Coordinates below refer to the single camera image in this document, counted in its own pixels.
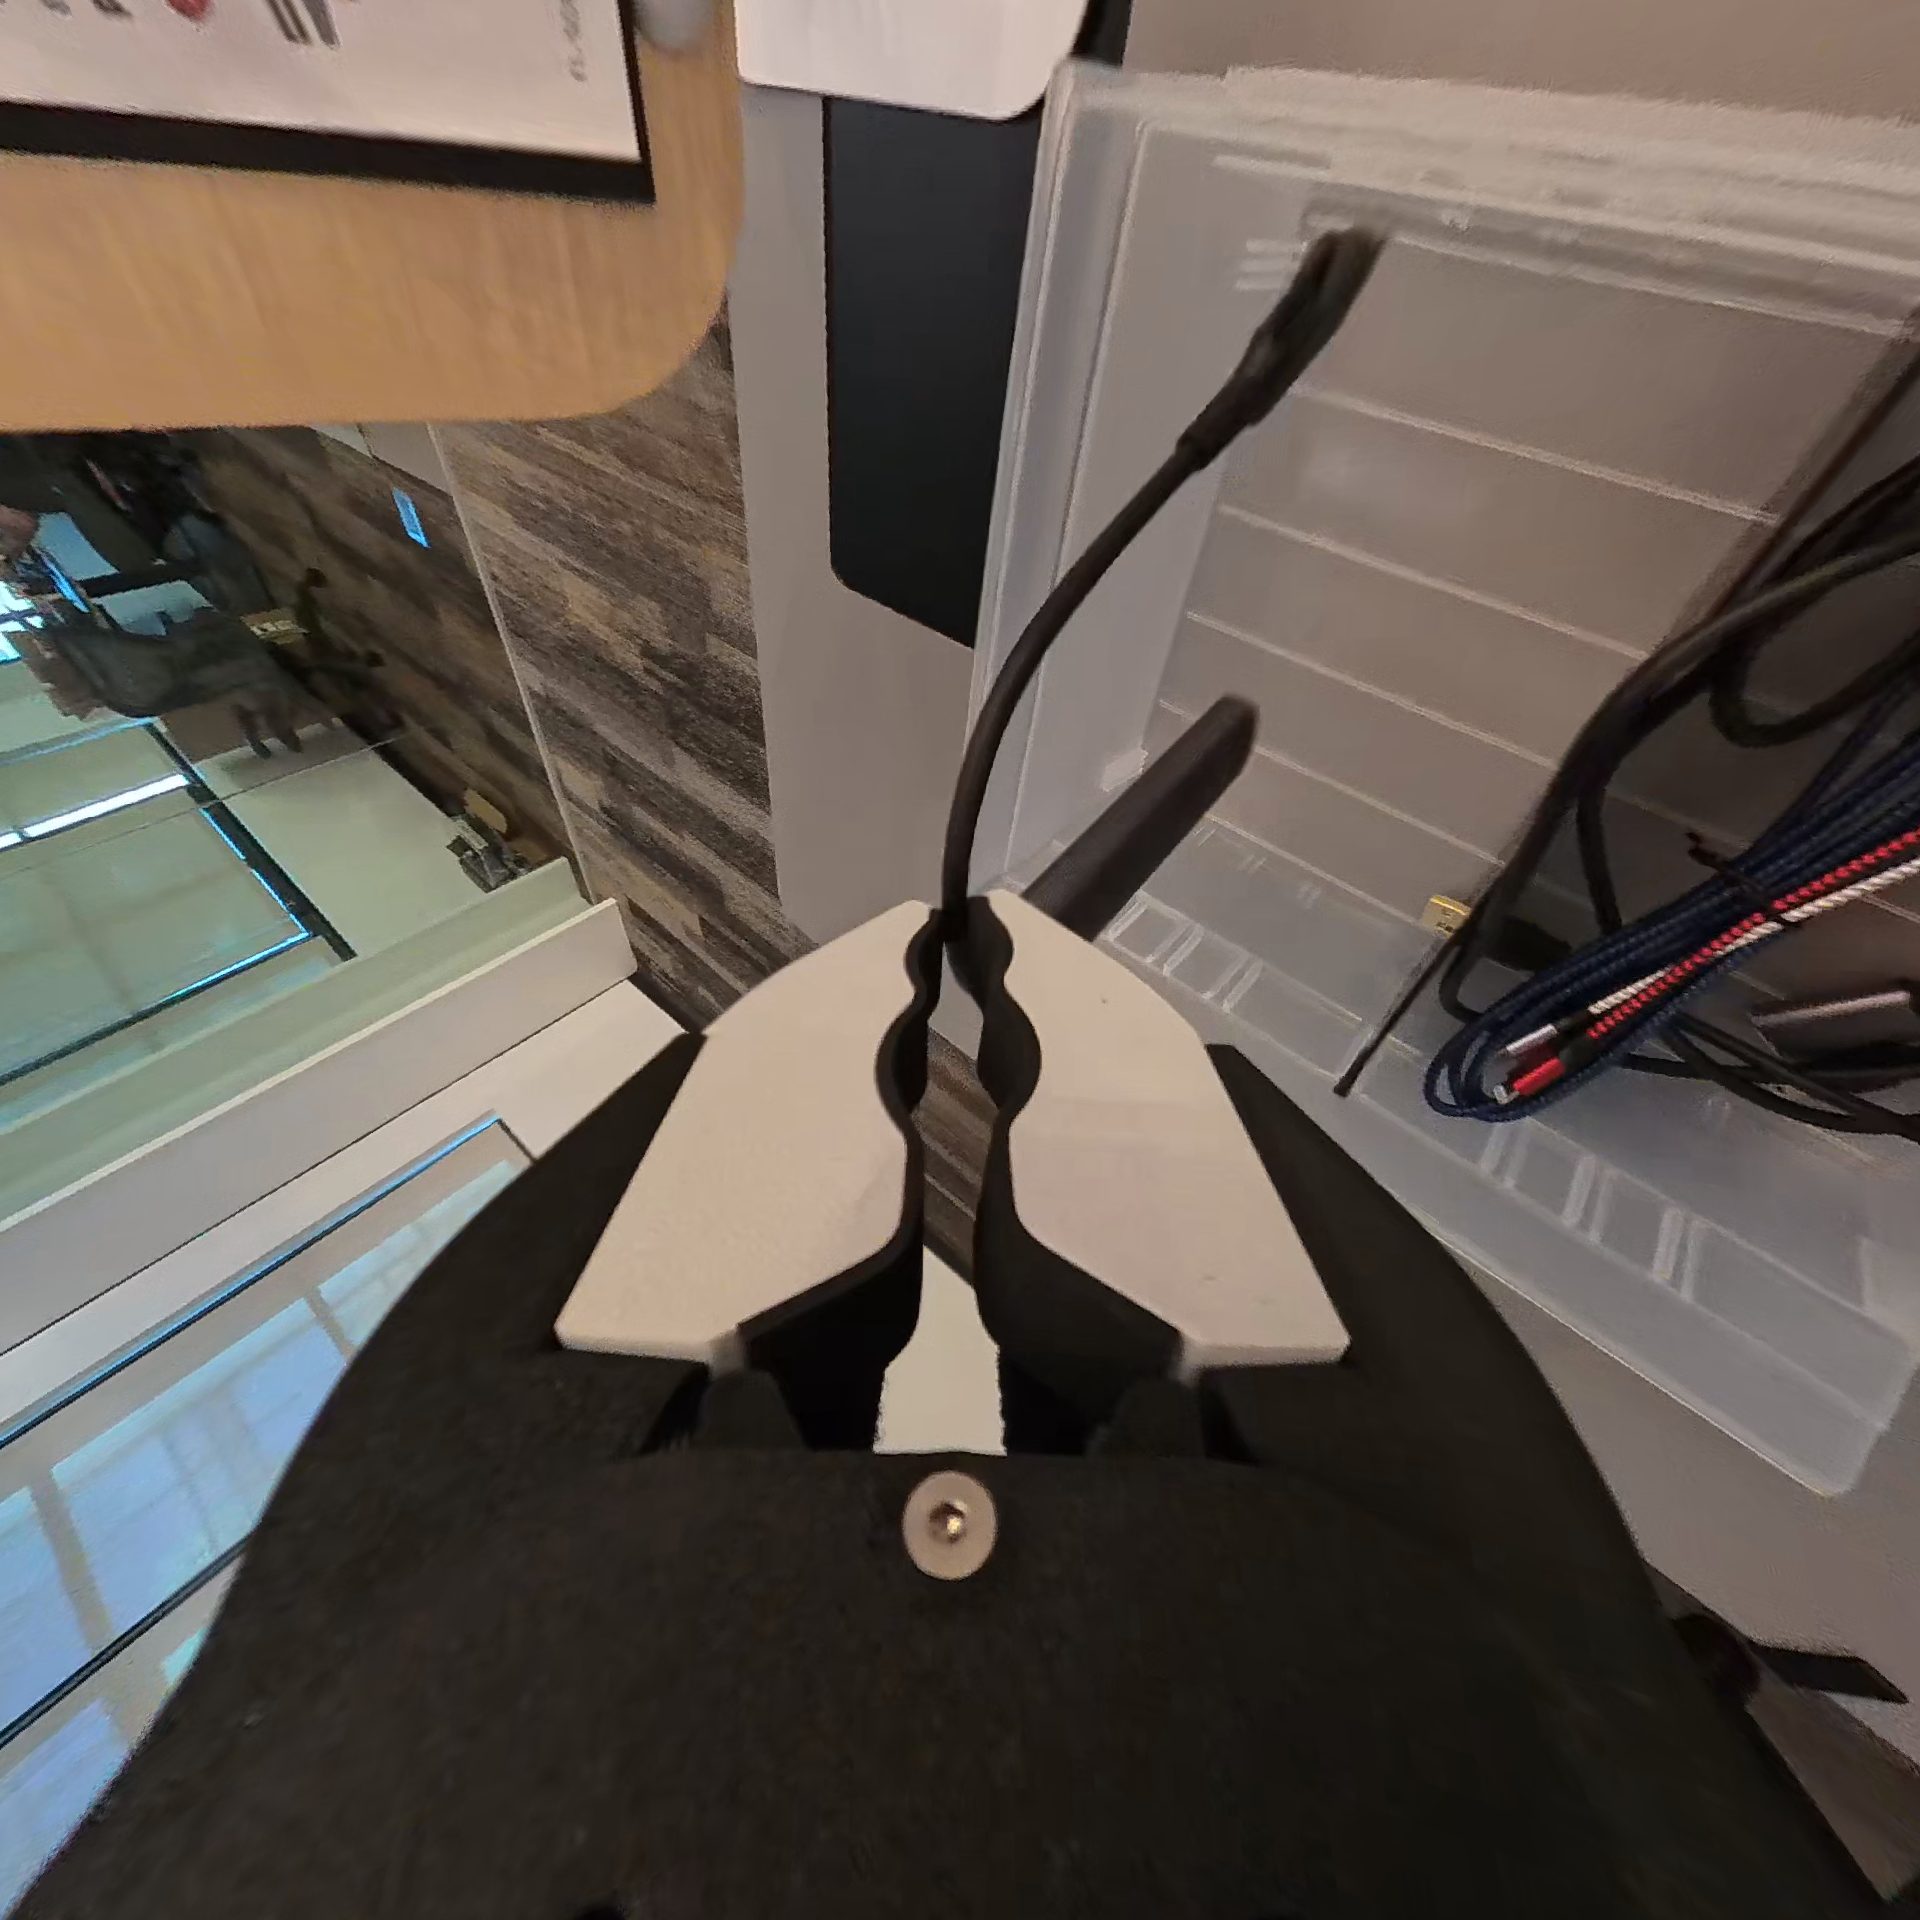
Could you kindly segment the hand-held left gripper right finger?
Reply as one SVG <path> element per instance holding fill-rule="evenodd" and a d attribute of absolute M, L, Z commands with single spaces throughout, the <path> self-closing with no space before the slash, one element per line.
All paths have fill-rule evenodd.
<path fill-rule="evenodd" d="M 971 1288 L 1011 1452 L 1078 1452 L 1141 1385 L 1324 1368 L 1353 1338 L 1214 1048 L 1016 894 L 971 902 L 993 1137 Z"/>

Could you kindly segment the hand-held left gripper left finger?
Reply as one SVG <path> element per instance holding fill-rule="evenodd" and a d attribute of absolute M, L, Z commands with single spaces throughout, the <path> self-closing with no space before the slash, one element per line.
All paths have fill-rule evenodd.
<path fill-rule="evenodd" d="M 713 1020 L 558 1342 L 769 1376 L 810 1446 L 873 1449 L 921 1315 L 930 1010 L 933 906 L 906 900 Z"/>

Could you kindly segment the clear plastic bin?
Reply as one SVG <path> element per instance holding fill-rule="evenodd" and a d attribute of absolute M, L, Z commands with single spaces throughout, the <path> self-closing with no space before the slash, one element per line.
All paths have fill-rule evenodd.
<path fill-rule="evenodd" d="M 976 686 L 1238 361 L 1322 232 L 1377 274 L 1280 410 L 1097 589 L 1016 724 L 976 876 L 1032 874 L 1221 694 L 1250 765 L 1106 934 L 1441 1238 L 1836 1497 L 1915 1373 L 1915 1173 L 1610 1074 L 1433 1114 L 1422 1000 L 1603 700 L 1915 452 L 1915 113 L 1075 64 L 1025 244 Z"/>

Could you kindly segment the grey hub black lead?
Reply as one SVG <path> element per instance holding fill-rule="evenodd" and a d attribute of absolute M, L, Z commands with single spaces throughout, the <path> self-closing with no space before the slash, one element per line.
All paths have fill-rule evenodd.
<path fill-rule="evenodd" d="M 1170 454 L 1122 502 L 1022 626 L 976 712 L 952 793 L 940 900 L 948 956 L 957 956 L 965 932 L 971 854 L 993 768 L 1051 645 L 1124 548 L 1178 492 L 1210 468 L 1244 433 L 1274 414 L 1349 318 L 1381 250 L 1384 237 L 1364 228 L 1325 232 L 1313 240 L 1286 290 L 1256 328 L 1236 368 L 1179 433 Z"/>

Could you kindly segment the grey slim usb hub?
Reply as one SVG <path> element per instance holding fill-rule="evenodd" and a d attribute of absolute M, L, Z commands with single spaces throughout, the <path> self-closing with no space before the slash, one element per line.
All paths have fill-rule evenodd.
<path fill-rule="evenodd" d="M 1032 881 L 1025 900 L 1092 942 L 1238 779 L 1257 728 L 1253 701 L 1211 701 Z"/>

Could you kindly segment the black bin divider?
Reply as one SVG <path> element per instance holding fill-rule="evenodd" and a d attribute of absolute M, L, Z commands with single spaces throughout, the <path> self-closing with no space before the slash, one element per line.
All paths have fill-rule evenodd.
<path fill-rule="evenodd" d="M 1740 587 L 1603 700 L 1337 1096 L 1428 1000 L 1442 1118 L 1544 1118 L 1633 1074 L 1915 1144 L 1915 961 L 1774 1010 L 1755 985 L 1915 889 L 1915 492 L 1909 352 Z"/>

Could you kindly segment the large window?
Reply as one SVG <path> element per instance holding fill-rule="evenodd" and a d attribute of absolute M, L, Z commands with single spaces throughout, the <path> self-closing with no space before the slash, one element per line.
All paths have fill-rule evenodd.
<path fill-rule="evenodd" d="M 474 1124 L 4 1419 L 4 1905 L 197 1660 L 347 1364 L 526 1165 Z"/>

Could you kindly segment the black office chair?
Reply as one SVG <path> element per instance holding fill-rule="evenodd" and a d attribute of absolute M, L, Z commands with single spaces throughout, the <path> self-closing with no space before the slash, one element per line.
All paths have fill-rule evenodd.
<path fill-rule="evenodd" d="M 160 613 L 155 632 L 97 609 L 38 638 L 42 677 L 65 712 L 155 724 L 195 763 L 305 755 L 332 732 L 378 745 L 402 730 L 385 658 L 329 634 L 323 585 L 313 569 L 291 609 L 197 605 Z"/>

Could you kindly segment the black desk mat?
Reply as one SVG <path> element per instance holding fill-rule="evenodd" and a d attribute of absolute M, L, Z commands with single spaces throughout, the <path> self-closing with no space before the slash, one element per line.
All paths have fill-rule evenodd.
<path fill-rule="evenodd" d="M 971 648 L 1043 105 L 822 104 L 827 546 L 844 587 Z"/>

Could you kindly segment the white metal document stand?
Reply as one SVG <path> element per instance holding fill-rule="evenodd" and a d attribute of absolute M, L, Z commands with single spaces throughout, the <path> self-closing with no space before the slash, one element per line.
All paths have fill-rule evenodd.
<path fill-rule="evenodd" d="M 1001 123 L 1046 92 L 1088 3 L 638 3 L 641 37 L 685 50 L 732 19 L 752 86 Z"/>

